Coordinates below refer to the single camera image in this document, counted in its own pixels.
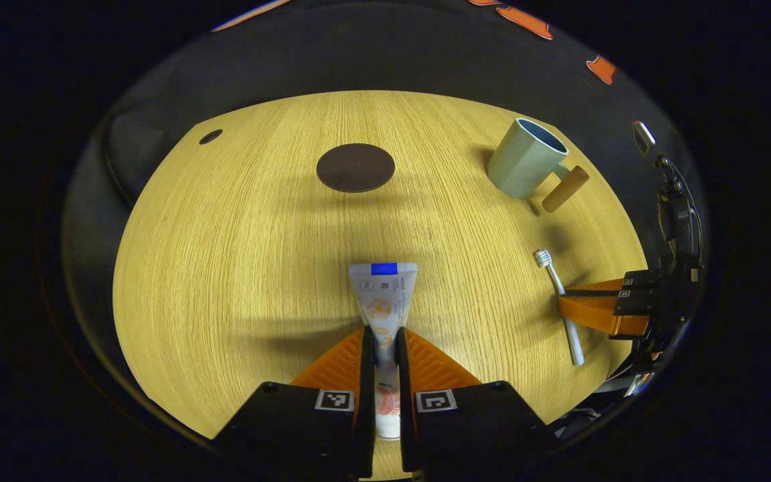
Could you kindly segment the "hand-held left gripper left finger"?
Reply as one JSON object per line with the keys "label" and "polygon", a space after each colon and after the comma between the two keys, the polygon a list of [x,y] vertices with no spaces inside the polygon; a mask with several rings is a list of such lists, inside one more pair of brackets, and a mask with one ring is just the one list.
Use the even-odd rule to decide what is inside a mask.
{"label": "hand-held left gripper left finger", "polygon": [[263,382],[212,439],[263,479],[364,479],[375,448],[374,339],[367,327],[287,384]]}

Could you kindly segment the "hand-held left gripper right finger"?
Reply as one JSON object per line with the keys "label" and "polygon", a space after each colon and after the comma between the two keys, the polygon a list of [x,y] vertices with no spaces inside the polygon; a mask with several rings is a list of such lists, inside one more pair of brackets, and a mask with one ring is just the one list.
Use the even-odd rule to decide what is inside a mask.
{"label": "hand-held left gripper right finger", "polygon": [[510,382],[481,382],[409,329],[396,339],[403,469],[415,476],[530,476],[560,439]]}

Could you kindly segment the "white toothpaste tube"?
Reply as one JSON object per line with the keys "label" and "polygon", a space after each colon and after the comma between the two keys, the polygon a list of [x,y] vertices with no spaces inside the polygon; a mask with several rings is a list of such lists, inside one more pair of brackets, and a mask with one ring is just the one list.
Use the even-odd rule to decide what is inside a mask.
{"label": "white toothpaste tube", "polygon": [[397,335],[409,319],[418,265],[412,262],[352,264],[349,278],[363,323],[374,338],[374,424],[385,441],[401,437]]}

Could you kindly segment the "pale green cup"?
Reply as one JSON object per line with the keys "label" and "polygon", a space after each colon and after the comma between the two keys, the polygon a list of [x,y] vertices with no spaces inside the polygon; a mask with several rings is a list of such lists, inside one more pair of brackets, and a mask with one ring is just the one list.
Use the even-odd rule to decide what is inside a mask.
{"label": "pale green cup", "polygon": [[559,184],[542,200],[548,213],[562,207],[590,179],[582,167],[567,168],[570,150],[557,135],[527,118],[516,118],[487,162],[487,177],[506,195],[527,198],[550,175]]}

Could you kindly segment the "dark brown round coaster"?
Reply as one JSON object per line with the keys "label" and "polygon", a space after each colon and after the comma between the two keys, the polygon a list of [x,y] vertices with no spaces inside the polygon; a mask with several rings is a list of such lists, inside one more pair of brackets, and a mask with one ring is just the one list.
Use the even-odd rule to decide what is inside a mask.
{"label": "dark brown round coaster", "polygon": [[348,143],[319,158],[316,174],[328,188],[345,193],[379,189],[394,176],[396,163],[388,151],[366,143]]}

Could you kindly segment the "black backdrop cloth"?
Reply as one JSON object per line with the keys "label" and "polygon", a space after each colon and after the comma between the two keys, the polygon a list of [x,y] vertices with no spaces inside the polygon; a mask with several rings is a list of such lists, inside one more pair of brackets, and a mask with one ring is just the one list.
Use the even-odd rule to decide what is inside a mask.
{"label": "black backdrop cloth", "polygon": [[131,372],[111,315],[114,256],[147,180],[196,123],[316,92],[401,90],[535,114],[563,129],[622,196],[649,265],[662,260],[657,171],[631,125],[645,122],[681,171],[709,250],[713,208],[679,120],[624,68],[603,84],[598,50],[553,26],[543,40],[468,0],[290,0],[171,53],[108,106],[74,165],[62,205],[62,265],[72,320],[104,368]]}

